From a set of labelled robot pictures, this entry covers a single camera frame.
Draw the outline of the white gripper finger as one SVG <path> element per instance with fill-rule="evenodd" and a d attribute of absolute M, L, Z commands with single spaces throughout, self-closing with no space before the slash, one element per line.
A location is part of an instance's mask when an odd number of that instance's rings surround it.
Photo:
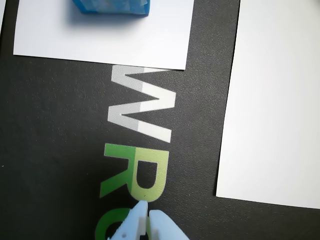
<path fill-rule="evenodd" d="M 108 240 L 139 240 L 147 231 L 148 202 L 140 200 Z"/>
<path fill-rule="evenodd" d="M 152 240 L 189 240 L 179 226 L 158 209 L 149 212 L 149 227 Z"/>

